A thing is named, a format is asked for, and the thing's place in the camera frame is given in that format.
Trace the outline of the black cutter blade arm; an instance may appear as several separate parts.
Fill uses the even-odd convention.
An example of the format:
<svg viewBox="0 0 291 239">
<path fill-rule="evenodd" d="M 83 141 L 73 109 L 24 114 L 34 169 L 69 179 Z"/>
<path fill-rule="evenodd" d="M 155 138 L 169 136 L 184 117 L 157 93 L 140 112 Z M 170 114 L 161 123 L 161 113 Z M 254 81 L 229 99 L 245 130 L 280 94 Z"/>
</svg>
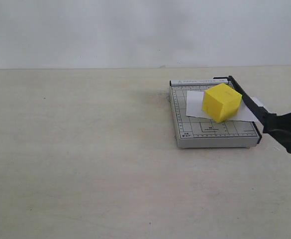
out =
<svg viewBox="0 0 291 239">
<path fill-rule="evenodd" d="M 262 124 L 263 131 L 260 132 L 256 124 L 252 123 L 253 127 L 257 132 L 258 141 L 252 144 L 251 147 L 255 147 L 260 143 L 263 134 L 268 134 L 277 143 L 284 147 L 287 153 L 291 154 L 291 136 L 279 133 L 277 129 L 277 116 L 279 116 L 278 114 L 271 113 L 264 106 L 257 105 L 257 103 L 243 90 L 243 88 L 231 75 L 228 77 L 214 77 L 212 79 L 214 81 L 224 80 L 230 83 L 233 89 L 242 94 L 243 102 Z"/>
</svg>

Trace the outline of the yellow foam cube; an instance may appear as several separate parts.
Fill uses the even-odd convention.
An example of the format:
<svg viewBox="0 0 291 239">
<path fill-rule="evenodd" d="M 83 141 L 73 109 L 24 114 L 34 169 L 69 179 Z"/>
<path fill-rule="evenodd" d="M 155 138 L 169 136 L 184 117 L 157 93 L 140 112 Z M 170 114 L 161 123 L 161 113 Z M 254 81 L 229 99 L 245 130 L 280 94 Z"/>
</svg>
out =
<svg viewBox="0 0 291 239">
<path fill-rule="evenodd" d="M 215 122 L 223 122 L 237 114 L 241 100 L 241 93 L 221 83 L 205 90 L 202 111 Z"/>
</svg>

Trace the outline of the white paper sheet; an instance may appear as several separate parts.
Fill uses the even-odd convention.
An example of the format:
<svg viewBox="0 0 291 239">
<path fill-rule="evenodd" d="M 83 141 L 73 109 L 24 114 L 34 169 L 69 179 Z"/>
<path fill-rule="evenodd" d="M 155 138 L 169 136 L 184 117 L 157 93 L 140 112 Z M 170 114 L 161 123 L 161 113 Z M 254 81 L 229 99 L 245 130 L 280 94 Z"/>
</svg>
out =
<svg viewBox="0 0 291 239">
<path fill-rule="evenodd" d="M 204 92 L 201 91 L 187 91 L 186 116 L 212 119 L 202 110 L 203 96 Z M 228 118 L 227 120 L 259 122 L 255 115 L 245 105 L 243 100 L 241 100 L 237 114 Z"/>
</svg>

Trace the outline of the grey paper cutter base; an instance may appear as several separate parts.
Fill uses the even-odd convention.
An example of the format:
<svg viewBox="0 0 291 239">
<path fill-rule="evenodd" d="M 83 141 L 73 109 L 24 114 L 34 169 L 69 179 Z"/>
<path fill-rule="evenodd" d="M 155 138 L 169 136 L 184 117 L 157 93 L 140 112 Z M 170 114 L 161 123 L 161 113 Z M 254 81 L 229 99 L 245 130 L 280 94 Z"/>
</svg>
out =
<svg viewBox="0 0 291 239">
<path fill-rule="evenodd" d="M 186 116 L 187 91 L 201 91 L 227 81 L 171 80 L 170 103 L 175 137 L 179 148 L 249 148 L 258 141 L 253 121 L 227 120 L 216 123 L 212 119 Z"/>
</svg>

